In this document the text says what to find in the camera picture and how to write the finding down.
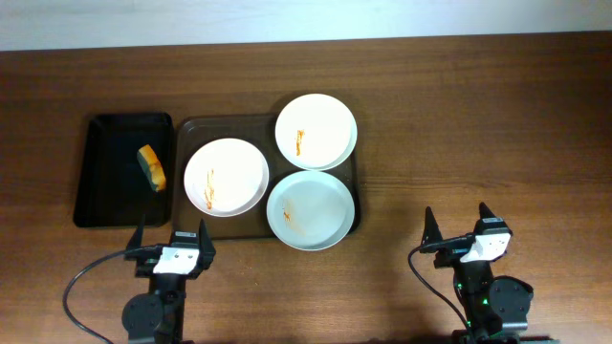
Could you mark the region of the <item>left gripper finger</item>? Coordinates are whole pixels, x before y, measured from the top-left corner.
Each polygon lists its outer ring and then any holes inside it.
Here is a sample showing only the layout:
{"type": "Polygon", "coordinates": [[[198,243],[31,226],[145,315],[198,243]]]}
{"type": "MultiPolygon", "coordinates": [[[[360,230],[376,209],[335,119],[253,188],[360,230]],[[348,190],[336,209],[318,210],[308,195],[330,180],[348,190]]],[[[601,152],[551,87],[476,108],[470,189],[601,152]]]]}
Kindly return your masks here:
{"type": "Polygon", "coordinates": [[[136,227],[135,232],[133,233],[132,237],[128,241],[128,244],[126,245],[127,249],[136,249],[142,246],[142,236],[143,236],[143,231],[144,231],[144,225],[145,225],[145,215],[142,215],[140,222],[136,227]]]}
{"type": "Polygon", "coordinates": [[[199,224],[199,251],[201,256],[214,256],[215,247],[209,235],[205,220],[202,219],[199,224]]]}

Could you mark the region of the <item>pink white plate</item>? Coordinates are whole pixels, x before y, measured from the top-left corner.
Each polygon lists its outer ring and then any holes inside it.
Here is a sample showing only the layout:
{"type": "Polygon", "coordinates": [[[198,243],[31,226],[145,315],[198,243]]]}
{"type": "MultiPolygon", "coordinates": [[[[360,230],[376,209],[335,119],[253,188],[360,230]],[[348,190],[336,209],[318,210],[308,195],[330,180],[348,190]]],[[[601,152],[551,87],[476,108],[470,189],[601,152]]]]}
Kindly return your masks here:
{"type": "Polygon", "coordinates": [[[190,202],[214,217],[247,212],[263,198],[270,169],[253,144],[234,138],[211,141],[187,161],[184,189],[190,202]]]}

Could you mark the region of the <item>yellow green sponge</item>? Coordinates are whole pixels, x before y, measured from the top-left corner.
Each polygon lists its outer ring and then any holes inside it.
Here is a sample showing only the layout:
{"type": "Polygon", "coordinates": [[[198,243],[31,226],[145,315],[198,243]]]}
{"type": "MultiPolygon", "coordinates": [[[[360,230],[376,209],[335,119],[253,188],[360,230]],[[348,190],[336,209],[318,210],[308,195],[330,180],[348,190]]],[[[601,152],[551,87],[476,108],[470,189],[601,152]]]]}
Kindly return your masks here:
{"type": "Polygon", "coordinates": [[[137,153],[138,163],[147,178],[151,188],[155,192],[166,189],[166,177],[161,161],[158,159],[152,147],[147,144],[141,147],[137,153]]]}

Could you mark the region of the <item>pale blue plate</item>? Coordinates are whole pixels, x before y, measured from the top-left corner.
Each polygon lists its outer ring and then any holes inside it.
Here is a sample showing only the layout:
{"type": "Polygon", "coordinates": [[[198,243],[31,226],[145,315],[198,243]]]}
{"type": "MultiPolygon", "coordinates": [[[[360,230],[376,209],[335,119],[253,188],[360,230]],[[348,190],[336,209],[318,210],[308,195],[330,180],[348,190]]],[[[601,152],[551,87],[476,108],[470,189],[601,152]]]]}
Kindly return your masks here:
{"type": "Polygon", "coordinates": [[[299,171],[283,178],[266,206],[268,224],[284,244],[299,250],[332,247],[350,231],[357,208],[348,187],[317,171],[299,171]]]}

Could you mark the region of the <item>cream white plate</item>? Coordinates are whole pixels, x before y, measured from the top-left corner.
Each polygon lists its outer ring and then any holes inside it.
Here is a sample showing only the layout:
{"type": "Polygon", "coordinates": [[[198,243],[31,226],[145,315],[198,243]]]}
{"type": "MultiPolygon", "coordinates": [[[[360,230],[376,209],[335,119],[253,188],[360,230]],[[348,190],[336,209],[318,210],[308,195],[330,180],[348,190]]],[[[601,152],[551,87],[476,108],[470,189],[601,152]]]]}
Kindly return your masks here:
{"type": "Polygon", "coordinates": [[[351,110],[325,94],[291,100],[274,127],[280,153],[306,170],[328,170],[343,163],[357,145],[358,126],[351,110]]]}

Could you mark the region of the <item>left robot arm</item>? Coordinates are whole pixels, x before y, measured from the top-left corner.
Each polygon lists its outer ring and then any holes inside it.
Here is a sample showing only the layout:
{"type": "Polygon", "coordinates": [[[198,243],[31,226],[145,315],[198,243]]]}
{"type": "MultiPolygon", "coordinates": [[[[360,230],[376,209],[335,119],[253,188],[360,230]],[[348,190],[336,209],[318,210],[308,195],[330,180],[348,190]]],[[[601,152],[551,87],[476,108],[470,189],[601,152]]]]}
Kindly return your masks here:
{"type": "Polygon", "coordinates": [[[135,276],[149,281],[148,292],[127,302],[122,325],[130,343],[184,343],[186,282],[210,268],[216,249],[204,222],[197,232],[175,230],[167,244],[149,247],[142,244],[143,232],[139,223],[124,259],[136,263],[135,276]]]}

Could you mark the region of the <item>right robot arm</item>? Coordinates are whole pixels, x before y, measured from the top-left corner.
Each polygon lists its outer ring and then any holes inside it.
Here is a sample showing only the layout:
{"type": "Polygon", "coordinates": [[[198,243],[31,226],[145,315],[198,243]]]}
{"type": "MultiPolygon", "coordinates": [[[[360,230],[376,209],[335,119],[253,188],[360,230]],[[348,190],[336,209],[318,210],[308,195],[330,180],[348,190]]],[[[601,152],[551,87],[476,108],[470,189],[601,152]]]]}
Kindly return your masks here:
{"type": "Polygon", "coordinates": [[[464,330],[451,336],[454,343],[518,343],[528,328],[527,314],[534,289],[511,276],[495,276],[491,263],[507,252],[513,232],[503,218],[479,205],[474,230],[445,239],[430,207],[420,253],[433,253],[437,269],[453,269],[453,289],[463,307],[460,319],[464,330]]]}

